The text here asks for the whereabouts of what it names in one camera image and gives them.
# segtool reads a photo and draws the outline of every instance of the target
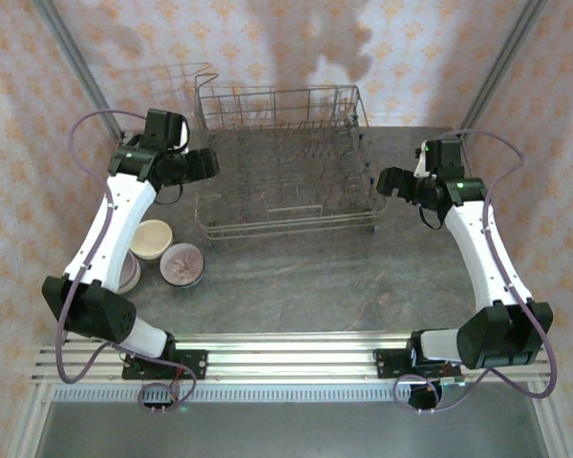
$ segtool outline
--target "floral wallpaper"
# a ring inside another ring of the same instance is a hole
[[[378,125],[458,125],[524,0],[56,0],[111,106],[219,84],[357,84]]]
[[[42,281],[63,271],[99,200],[66,151],[67,130],[91,109],[32,2],[0,1],[0,457],[38,346],[54,332]],[[77,143],[105,168],[112,140],[100,122]]]
[[[573,0],[548,2],[479,127],[527,153],[497,190],[497,221],[527,286],[554,310],[550,338],[573,433]],[[481,137],[471,153],[486,179],[515,162]]]

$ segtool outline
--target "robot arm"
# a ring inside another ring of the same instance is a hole
[[[220,171],[212,150],[188,151],[189,134],[182,115],[150,110],[139,146],[122,145],[113,155],[107,180],[113,196],[110,224],[103,229],[109,210],[105,197],[63,277],[47,277],[43,283],[43,296],[59,320],[74,277],[81,266],[87,269],[76,288],[66,330],[119,344],[135,354],[173,361],[174,337],[137,317],[134,305],[117,290],[127,250],[159,189],[210,178]],[[100,237],[101,244],[85,264]]]
[[[397,196],[437,212],[440,222],[456,240],[471,278],[476,297],[476,315],[458,329],[422,330],[413,333],[413,366],[432,361],[490,368],[532,364],[541,349],[541,337],[522,312],[491,253],[482,225],[486,189],[479,178],[465,178],[460,163],[460,141],[426,141],[417,152],[414,172],[392,167],[382,172],[377,191]],[[493,242],[512,285],[525,298],[545,332],[552,323],[552,310],[534,302],[516,273],[494,228],[492,206],[488,224]]]

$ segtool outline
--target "marble surface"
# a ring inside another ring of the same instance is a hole
[[[381,167],[413,169],[414,148],[445,129],[373,128]],[[159,198],[169,200],[172,190]],[[141,261],[127,294],[139,315],[172,333],[410,331],[457,327],[475,310],[456,242],[432,231],[417,210],[390,198],[375,233],[366,228],[225,240],[208,246],[194,220],[190,186],[178,204],[154,205],[175,242],[202,250],[202,281],[168,285],[158,261]]]

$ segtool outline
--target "wire dish rack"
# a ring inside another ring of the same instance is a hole
[[[198,121],[222,167],[197,187],[209,239],[375,227],[385,199],[356,86],[203,88],[217,77],[196,76]]]

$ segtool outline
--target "patterned wallpaper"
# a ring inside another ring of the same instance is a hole
[[[464,118],[526,2],[55,3],[114,107],[188,112],[182,88],[209,62],[223,84],[355,83],[372,123],[446,126]]]
[[[548,2],[479,127],[528,154],[498,188],[497,221],[527,286],[554,309],[550,337],[573,431],[573,0]],[[488,179],[515,162],[486,139],[471,151]]]
[[[0,1],[0,457],[37,346],[54,331],[42,281],[63,271],[99,200],[66,151],[70,124],[90,110],[32,2]],[[77,139],[87,162],[105,168],[106,129],[89,122]]]

